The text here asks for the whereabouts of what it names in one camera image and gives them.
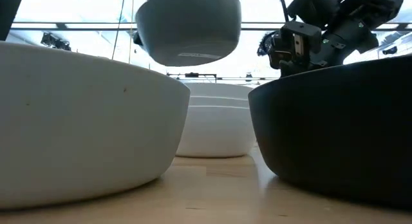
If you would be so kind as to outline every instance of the wooden table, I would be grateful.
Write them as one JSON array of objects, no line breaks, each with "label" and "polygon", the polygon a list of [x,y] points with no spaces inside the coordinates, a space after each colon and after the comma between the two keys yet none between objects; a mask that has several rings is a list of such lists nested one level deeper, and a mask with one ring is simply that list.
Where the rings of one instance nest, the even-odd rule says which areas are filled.
[{"label": "wooden table", "polygon": [[348,203],[291,187],[270,172],[255,147],[241,158],[176,158],[159,180],[121,194],[0,212],[0,224],[16,223],[411,224],[412,213]]}]

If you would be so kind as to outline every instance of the cable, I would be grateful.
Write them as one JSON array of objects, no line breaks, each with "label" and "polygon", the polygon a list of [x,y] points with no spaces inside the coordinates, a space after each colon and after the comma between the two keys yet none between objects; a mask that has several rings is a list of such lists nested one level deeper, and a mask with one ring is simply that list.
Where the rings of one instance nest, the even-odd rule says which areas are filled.
[{"label": "cable", "polygon": [[130,58],[131,58],[131,41],[133,39],[133,16],[134,10],[133,8],[135,7],[135,0],[131,0],[131,24],[130,24],[130,43],[129,43],[129,64],[130,64]]},{"label": "cable", "polygon": [[209,83],[212,83],[207,77],[206,75],[204,75],[205,79],[209,81]]},{"label": "cable", "polygon": [[116,33],[116,39],[115,39],[115,46],[113,47],[113,54],[111,55],[111,60],[113,60],[115,58],[118,30],[120,28],[120,23],[122,22],[123,7],[124,7],[124,0],[122,2],[122,9],[120,10],[120,17],[118,18],[118,26],[117,26],[117,33]]},{"label": "cable", "polygon": [[285,0],[281,0],[281,4],[282,4],[282,9],[283,9],[283,15],[285,16],[285,22],[288,22],[289,16],[288,16],[288,9],[286,8]]}]

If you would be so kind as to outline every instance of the ceiling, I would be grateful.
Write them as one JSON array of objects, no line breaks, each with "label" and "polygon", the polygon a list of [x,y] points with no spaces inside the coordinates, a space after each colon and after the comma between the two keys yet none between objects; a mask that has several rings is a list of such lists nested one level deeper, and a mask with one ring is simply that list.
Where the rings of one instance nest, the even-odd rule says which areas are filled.
[{"label": "ceiling", "polygon": [[[280,0],[240,0],[242,5],[242,20],[246,23],[282,23],[284,22]],[[122,16],[122,26],[135,28],[134,15],[144,0],[125,0]],[[217,73],[220,77],[244,77],[246,72],[252,72],[254,77],[278,77],[279,71],[269,66],[267,57],[258,57],[256,50],[265,31],[242,31],[236,50],[228,57],[196,67],[166,68],[155,63],[138,46],[131,43],[130,31],[98,30],[105,23],[117,23],[122,8],[122,0],[22,0],[15,22],[30,23],[100,23],[91,24],[97,27],[93,31],[52,31],[53,34],[70,42],[72,51],[112,58],[129,62],[137,66],[169,73]],[[412,0],[405,0],[397,18],[399,23],[412,22]],[[248,24],[262,26],[271,24]],[[41,45],[42,30],[11,30],[8,41]],[[377,32],[380,42],[390,46],[394,42],[409,42],[409,32]],[[351,61],[361,57],[354,53]]]}]

